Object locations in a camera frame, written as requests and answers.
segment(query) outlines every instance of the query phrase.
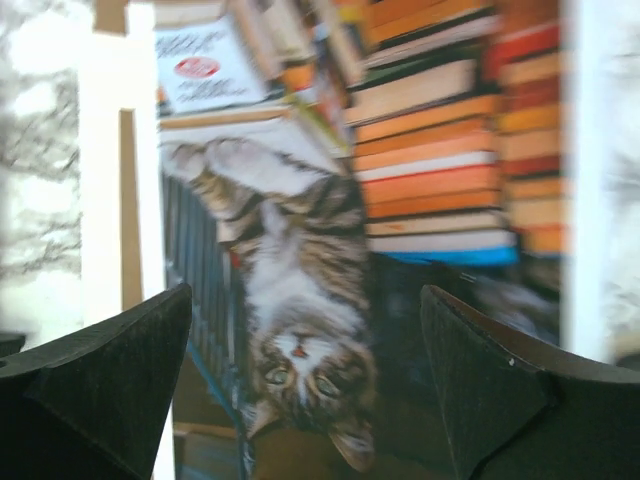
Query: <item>stack of books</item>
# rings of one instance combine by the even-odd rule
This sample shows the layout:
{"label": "stack of books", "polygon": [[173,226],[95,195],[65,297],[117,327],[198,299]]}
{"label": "stack of books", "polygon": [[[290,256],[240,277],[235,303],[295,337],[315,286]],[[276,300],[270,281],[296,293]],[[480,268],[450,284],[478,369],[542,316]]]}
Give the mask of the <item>stack of books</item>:
{"label": "stack of books", "polygon": [[408,262],[516,260],[501,211],[483,52],[498,18],[490,1],[382,0],[368,7],[376,47],[345,111],[370,248]]}
{"label": "stack of books", "polygon": [[344,173],[340,91],[364,67],[340,10],[313,4],[315,37],[299,0],[156,2],[161,143],[241,137]]}
{"label": "stack of books", "polygon": [[522,248],[564,251],[559,0],[501,0],[502,28],[487,62],[504,92],[499,124],[505,209]]}

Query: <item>cat photo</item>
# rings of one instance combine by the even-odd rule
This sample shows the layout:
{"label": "cat photo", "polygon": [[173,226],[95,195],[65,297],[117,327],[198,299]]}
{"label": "cat photo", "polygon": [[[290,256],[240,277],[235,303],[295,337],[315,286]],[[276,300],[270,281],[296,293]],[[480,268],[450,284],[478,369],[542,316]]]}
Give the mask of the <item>cat photo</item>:
{"label": "cat photo", "polygon": [[377,369],[357,183],[246,138],[164,143],[161,161],[240,260],[255,397],[248,438],[278,421],[322,432],[367,470]]}

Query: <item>black plastic piece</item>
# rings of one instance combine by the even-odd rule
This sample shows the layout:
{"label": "black plastic piece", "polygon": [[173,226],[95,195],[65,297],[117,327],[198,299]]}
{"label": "black plastic piece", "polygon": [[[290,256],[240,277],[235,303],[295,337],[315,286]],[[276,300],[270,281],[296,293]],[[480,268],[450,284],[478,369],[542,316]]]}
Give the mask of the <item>black plastic piece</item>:
{"label": "black plastic piece", "polygon": [[0,478],[148,480],[191,324],[180,285],[0,360]]}
{"label": "black plastic piece", "polygon": [[640,478],[640,373],[570,354],[422,290],[459,480]]}
{"label": "black plastic piece", "polygon": [[0,333],[0,358],[20,352],[27,341],[21,333]]}

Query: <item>cat ear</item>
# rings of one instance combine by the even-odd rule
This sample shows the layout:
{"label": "cat ear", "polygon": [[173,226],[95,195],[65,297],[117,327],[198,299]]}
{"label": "cat ear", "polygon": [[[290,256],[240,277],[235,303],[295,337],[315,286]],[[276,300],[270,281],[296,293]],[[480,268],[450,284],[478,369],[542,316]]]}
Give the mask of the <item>cat ear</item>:
{"label": "cat ear", "polygon": [[252,410],[252,418],[247,425],[247,439],[251,439],[267,425],[280,420],[278,411],[266,400],[259,400]]}
{"label": "cat ear", "polygon": [[366,472],[375,459],[371,425],[357,419],[334,425],[331,441],[347,463],[358,472]]}

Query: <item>gray marble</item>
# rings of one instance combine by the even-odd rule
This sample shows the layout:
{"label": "gray marble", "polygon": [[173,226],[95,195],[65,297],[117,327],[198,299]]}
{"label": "gray marble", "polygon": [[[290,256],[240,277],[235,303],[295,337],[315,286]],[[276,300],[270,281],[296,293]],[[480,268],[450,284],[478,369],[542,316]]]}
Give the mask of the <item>gray marble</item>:
{"label": "gray marble", "polygon": [[640,1],[612,2],[612,20],[605,67],[612,87],[614,161],[606,185],[613,226],[605,304],[613,334],[640,338]]}
{"label": "gray marble", "polygon": [[90,0],[0,2],[0,330],[82,327],[78,36]]}

